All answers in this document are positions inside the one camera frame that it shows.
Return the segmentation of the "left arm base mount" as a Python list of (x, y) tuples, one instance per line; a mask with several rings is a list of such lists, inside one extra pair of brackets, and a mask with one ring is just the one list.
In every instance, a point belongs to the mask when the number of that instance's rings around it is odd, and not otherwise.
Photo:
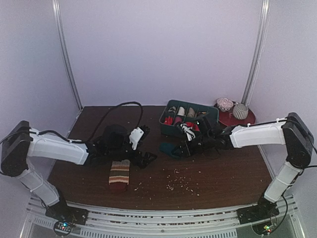
[(74, 225), (85, 225), (88, 218), (89, 211), (77, 207), (68, 207), (66, 212), (53, 212), (47, 210), (45, 215), (54, 218), (60, 222), (66, 222)]

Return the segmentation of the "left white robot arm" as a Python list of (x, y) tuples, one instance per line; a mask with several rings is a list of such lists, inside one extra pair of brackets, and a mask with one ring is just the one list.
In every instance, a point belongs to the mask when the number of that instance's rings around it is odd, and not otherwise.
[(101, 136), (82, 141), (67, 139), (53, 130), (38, 131), (23, 120), (1, 141), (0, 172), (20, 180), (45, 205), (52, 207), (60, 220), (67, 220), (71, 216), (70, 207), (63, 203), (58, 189), (35, 170), (28, 158), (43, 157), (83, 166), (129, 161), (143, 169), (157, 158), (139, 149), (149, 132), (145, 125), (128, 132), (125, 127), (113, 124), (106, 126)]

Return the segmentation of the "beige striped sock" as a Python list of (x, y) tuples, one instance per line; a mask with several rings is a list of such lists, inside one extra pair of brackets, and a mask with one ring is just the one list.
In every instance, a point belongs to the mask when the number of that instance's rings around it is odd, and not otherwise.
[(110, 191), (113, 193), (125, 192), (129, 185), (129, 175), (129, 160), (113, 161), (108, 177)]

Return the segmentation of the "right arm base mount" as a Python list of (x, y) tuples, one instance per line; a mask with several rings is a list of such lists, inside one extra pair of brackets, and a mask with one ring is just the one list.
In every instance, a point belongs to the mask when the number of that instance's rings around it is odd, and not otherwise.
[(253, 205), (237, 210), (237, 216), (241, 225), (269, 219), (271, 216), (277, 216), (279, 214), (280, 213), (276, 205), (273, 207)]

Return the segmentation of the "dark green christmas sock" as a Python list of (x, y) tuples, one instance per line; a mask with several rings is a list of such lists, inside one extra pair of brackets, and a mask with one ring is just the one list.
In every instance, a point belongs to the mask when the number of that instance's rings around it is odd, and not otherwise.
[(166, 143), (166, 142), (161, 143), (159, 146), (159, 150), (162, 153), (164, 153), (164, 154), (166, 154), (174, 159), (181, 159), (181, 154), (180, 154), (179, 149), (180, 149), (179, 146), (176, 146), (176, 145), (171, 144), (171, 143)]

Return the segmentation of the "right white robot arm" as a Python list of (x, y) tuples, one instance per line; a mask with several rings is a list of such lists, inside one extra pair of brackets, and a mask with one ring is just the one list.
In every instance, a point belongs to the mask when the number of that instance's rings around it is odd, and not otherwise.
[(286, 146), (285, 163), (263, 193), (260, 204), (254, 207), (254, 215), (259, 219), (264, 219), (273, 211), (273, 204), (310, 166), (312, 153), (316, 151), (313, 135), (296, 113), (289, 113), (287, 117), (274, 121), (225, 128), (211, 122), (207, 115), (199, 116), (195, 123), (199, 135), (195, 135), (186, 123), (178, 122), (175, 125), (187, 139), (171, 150), (173, 157), (190, 157), (207, 148), (229, 150), (267, 144)]

